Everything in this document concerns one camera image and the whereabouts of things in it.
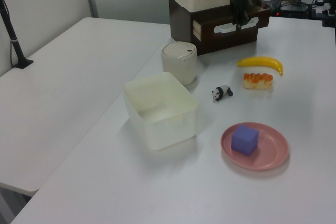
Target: pink plate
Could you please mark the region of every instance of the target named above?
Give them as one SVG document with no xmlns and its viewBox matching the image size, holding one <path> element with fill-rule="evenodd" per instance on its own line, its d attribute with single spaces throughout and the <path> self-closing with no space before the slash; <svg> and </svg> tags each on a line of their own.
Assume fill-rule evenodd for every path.
<svg viewBox="0 0 336 224">
<path fill-rule="evenodd" d="M 258 147 L 250 156 L 231 149 L 232 134 L 241 124 L 259 131 Z M 221 145 L 224 153 L 232 162 L 250 170 L 275 168 L 286 160 L 289 152 L 284 136 L 261 123 L 239 123 L 229 127 L 222 135 Z"/>
</svg>

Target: toy banana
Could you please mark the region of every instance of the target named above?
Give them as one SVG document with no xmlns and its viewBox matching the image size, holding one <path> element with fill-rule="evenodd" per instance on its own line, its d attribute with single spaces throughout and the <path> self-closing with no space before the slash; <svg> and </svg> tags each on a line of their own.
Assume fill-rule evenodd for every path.
<svg viewBox="0 0 336 224">
<path fill-rule="evenodd" d="M 281 76 L 284 73 L 282 63 L 278 61 L 277 59 L 274 59 L 272 57 L 267 57 L 267 56 L 256 56 L 256 57 L 249 57 L 249 58 L 241 59 L 237 61 L 237 66 L 240 66 L 240 67 L 266 66 L 266 67 L 271 67 L 277 70 Z"/>
</svg>

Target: purple cube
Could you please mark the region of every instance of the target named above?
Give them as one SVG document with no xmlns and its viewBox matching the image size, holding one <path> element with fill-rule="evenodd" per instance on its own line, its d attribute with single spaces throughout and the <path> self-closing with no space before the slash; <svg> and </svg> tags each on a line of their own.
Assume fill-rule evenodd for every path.
<svg viewBox="0 0 336 224">
<path fill-rule="evenodd" d="M 257 130 L 240 125 L 232 135 L 231 149 L 249 156 L 257 148 L 258 138 Z"/>
</svg>

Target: black stand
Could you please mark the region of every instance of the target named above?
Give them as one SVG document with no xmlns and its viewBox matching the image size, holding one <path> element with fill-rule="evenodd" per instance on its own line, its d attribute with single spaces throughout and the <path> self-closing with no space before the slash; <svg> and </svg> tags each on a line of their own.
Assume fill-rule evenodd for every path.
<svg viewBox="0 0 336 224">
<path fill-rule="evenodd" d="M 313 19 L 322 21 L 323 27 L 335 27 L 336 28 L 336 0 L 328 0 L 330 2 L 330 9 L 324 10 L 322 13 L 313 13 Z"/>
<path fill-rule="evenodd" d="M 9 37 L 10 37 L 10 40 L 13 44 L 13 47 L 14 47 L 14 50 L 16 52 L 17 58 L 18 58 L 17 64 L 14 67 L 23 69 L 23 68 L 29 66 L 30 64 L 32 64 L 33 61 L 26 59 L 25 56 L 23 55 L 23 52 L 21 50 L 19 41 L 17 40 L 16 34 L 14 32 L 14 28 L 13 28 L 12 23 L 10 21 L 9 14 L 6 10 L 4 0 L 0 0 L 0 13 L 1 13 L 2 19 L 5 23 L 7 32 L 8 32 Z"/>
</svg>

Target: panda figurine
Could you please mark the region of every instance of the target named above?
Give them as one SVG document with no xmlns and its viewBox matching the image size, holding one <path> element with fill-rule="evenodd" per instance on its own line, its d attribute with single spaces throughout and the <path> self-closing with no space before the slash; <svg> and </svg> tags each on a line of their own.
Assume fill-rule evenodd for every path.
<svg viewBox="0 0 336 224">
<path fill-rule="evenodd" d="M 228 85 L 217 87 L 215 91 L 212 91 L 212 97 L 214 98 L 214 101 L 220 101 L 226 94 L 229 97 L 233 96 L 233 92 Z"/>
</svg>

